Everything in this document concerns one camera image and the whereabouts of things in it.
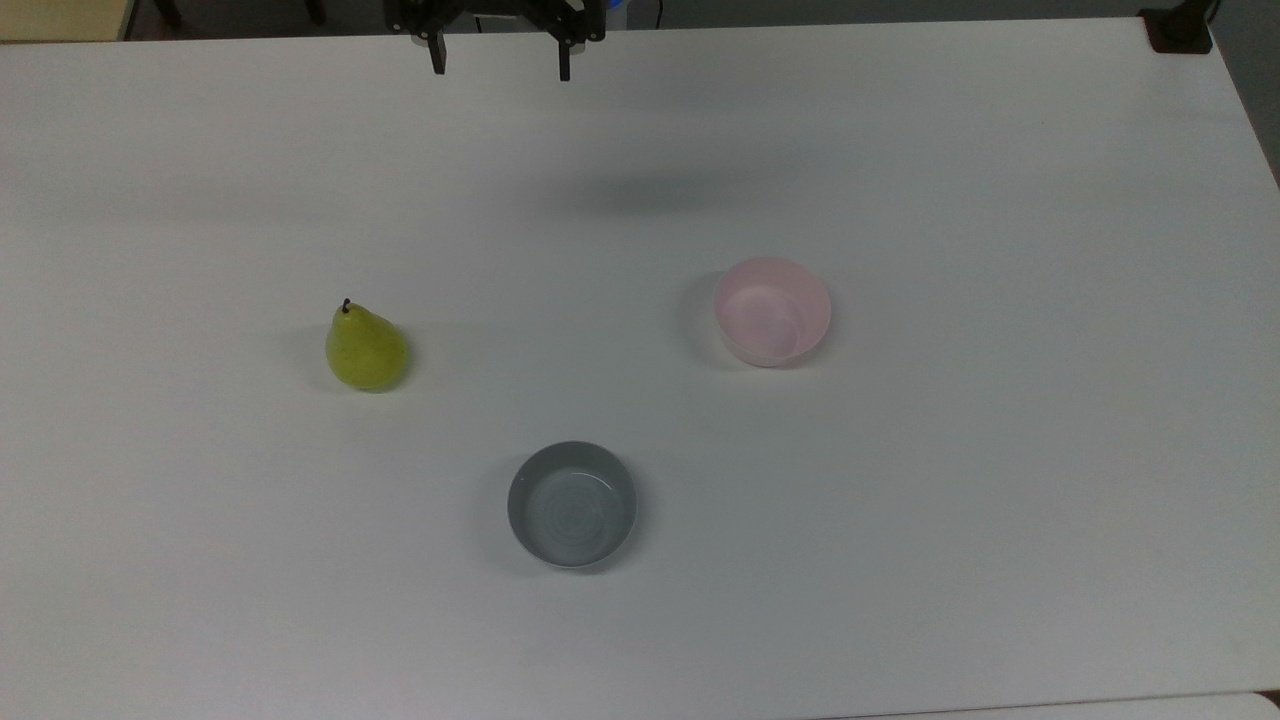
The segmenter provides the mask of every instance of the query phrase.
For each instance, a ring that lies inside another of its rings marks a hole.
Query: floor
[[[963,19],[1133,17],[1176,0],[632,0],[632,29]],[[311,22],[305,0],[175,0],[180,29],[165,27],[154,0],[136,0],[129,40],[291,37],[387,32],[378,0],[323,0]],[[475,32],[463,17],[449,32]],[[1216,36],[1271,170],[1280,182],[1280,0],[1224,0]]]

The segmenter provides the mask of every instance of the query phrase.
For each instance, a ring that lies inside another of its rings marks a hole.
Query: white table
[[[1138,20],[0,47],[0,715],[1280,687],[1280,193]],[[827,281],[791,370],[716,274]],[[344,296],[411,377],[342,387]],[[548,443],[643,524],[506,523]]]
[[[897,720],[1276,720],[1280,717],[1280,711],[1257,694],[1221,694],[929,712],[895,717]]]

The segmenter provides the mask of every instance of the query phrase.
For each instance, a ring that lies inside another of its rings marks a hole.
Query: green pear
[[[339,380],[372,389],[399,377],[408,360],[408,345],[396,325],[348,297],[333,314],[324,354]]]

